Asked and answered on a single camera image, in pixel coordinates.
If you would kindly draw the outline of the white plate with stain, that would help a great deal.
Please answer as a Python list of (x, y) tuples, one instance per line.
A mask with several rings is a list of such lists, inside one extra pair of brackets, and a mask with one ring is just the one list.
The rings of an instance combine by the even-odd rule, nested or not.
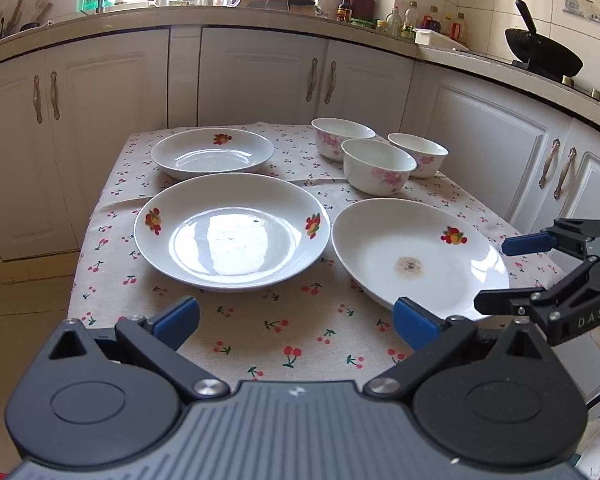
[(389, 310), (406, 297), (439, 318), (477, 321), (478, 292), (509, 286), (503, 258), (484, 235), (412, 200), (371, 198), (343, 209), (332, 224), (332, 248), (351, 278)]

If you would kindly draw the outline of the large white plate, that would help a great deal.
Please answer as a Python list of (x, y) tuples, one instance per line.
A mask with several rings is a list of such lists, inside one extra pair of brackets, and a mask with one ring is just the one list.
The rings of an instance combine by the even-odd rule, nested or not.
[(330, 239), (324, 205), (263, 174), (209, 174), (172, 185), (137, 214), (134, 240), (155, 270), (212, 292), (246, 292), (294, 278)]

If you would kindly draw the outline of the floral bowl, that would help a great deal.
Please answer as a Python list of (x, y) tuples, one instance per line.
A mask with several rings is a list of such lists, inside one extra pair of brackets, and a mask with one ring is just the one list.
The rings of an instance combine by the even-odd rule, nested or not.
[(341, 118), (315, 118), (311, 122), (317, 151), (334, 162), (343, 161), (341, 145), (350, 139), (373, 139), (376, 132), (367, 126)]
[(417, 168), (410, 154), (376, 140), (349, 139), (341, 148), (344, 176), (350, 185), (368, 195), (398, 194)]
[(412, 178), (434, 177), (446, 156), (449, 155), (449, 151), (444, 146), (414, 134), (390, 133), (388, 141), (397, 148), (402, 148), (416, 160), (417, 167), (411, 174)]

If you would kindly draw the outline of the white kitchen cabinets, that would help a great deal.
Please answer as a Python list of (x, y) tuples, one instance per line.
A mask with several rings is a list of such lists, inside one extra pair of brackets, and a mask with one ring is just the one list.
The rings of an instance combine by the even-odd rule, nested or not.
[(492, 243), (558, 216), (600, 218), (600, 132), (507, 88), (506, 66), (374, 40), (85, 24), (0, 40), (0, 263), (38, 263), (8, 278), (63, 274), (61, 256), (75, 256), (69, 313), (97, 327), (186, 294), (133, 235), (140, 208), (171, 183), (151, 149), (190, 127), (266, 136), (264, 172), (306, 188), (331, 217), (358, 192), (317, 153), (317, 117), (442, 143), (441, 171), (404, 196)]

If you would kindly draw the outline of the black wok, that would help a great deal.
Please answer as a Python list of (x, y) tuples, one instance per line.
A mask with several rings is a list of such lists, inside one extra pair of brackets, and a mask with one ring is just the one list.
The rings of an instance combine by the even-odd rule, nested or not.
[(515, 4), (526, 29), (508, 28), (505, 38), (509, 49), (526, 70), (557, 82), (580, 73), (582, 60), (563, 44), (538, 33), (524, 0), (516, 0)]

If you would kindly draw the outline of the white tray on counter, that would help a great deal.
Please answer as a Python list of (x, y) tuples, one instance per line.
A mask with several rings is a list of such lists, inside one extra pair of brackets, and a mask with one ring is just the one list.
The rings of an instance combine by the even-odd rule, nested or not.
[(461, 44), (460, 42), (443, 35), (441, 32), (436, 32), (432, 29), (416, 29), (415, 42), (416, 44), (424, 47), (460, 52), (469, 51), (468, 47), (464, 46), (464, 44)]

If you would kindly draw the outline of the clear oil bottle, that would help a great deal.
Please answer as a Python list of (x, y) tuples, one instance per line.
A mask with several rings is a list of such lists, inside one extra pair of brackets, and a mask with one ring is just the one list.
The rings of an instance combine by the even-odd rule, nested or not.
[(390, 37), (398, 38), (402, 34), (403, 20), (400, 14), (400, 8), (394, 6), (391, 12), (386, 16), (386, 34)]

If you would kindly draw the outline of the dark sauce bottle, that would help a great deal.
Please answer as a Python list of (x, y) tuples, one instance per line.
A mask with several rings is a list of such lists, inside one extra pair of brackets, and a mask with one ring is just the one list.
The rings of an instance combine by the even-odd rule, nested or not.
[(340, 23), (349, 23), (352, 14), (351, 0), (341, 0), (336, 12), (336, 21)]

